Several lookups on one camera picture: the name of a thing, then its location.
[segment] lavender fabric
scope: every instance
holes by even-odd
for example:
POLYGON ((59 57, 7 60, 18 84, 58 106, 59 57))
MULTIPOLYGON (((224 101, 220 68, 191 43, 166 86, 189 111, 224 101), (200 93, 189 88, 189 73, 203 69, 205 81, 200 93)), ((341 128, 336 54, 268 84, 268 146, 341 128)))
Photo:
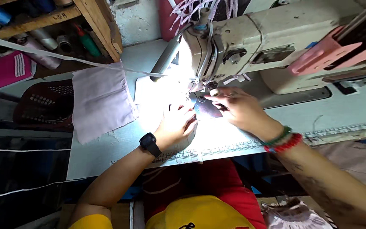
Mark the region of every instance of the lavender fabric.
MULTIPOLYGON (((122 62, 109 65, 122 67, 122 62)), ((138 117, 123 70, 94 67, 73 75, 73 125, 81 144, 138 117)))

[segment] dark red basket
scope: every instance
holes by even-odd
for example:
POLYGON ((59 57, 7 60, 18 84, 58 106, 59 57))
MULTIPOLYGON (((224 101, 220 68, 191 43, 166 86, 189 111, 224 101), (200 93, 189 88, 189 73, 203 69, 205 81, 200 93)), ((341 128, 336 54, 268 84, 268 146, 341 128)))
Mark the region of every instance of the dark red basket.
POLYGON ((25 91, 13 112, 22 127, 73 131, 74 91, 72 80, 38 83, 25 91))

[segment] yellow shirt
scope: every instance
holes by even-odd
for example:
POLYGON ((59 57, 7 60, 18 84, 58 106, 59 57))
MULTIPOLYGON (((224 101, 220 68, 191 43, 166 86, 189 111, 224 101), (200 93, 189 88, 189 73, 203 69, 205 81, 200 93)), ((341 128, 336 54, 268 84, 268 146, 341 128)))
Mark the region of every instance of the yellow shirt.
MULTIPOLYGON (((176 200, 149 219, 148 229, 255 229, 252 224, 230 205, 212 195, 200 195, 176 200)), ((104 215, 85 216, 70 229, 112 229, 104 215)))

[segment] beaded bracelet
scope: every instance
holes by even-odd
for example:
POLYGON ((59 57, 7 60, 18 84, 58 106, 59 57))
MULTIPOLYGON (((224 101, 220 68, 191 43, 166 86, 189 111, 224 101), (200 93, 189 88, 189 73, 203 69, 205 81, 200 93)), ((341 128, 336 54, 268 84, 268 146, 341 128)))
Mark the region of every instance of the beaded bracelet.
POLYGON ((263 148, 267 152, 281 153, 281 152, 283 152, 287 149, 290 149, 290 148, 294 147, 298 143, 300 143, 302 141, 302 138, 303 138, 303 136, 299 133, 292 134, 292 138, 287 143, 285 143, 283 145, 279 145, 279 146, 276 146, 274 148, 270 148, 269 146, 264 145, 263 148))
POLYGON ((287 135, 291 134, 291 131, 292 131, 292 128, 290 128, 288 126, 284 126, 283 132, 279 137, 277 137, 269 142, 262 142, 262 145, 266 145, 266 146, 275 145, 276 143, 282 141, 287 135))

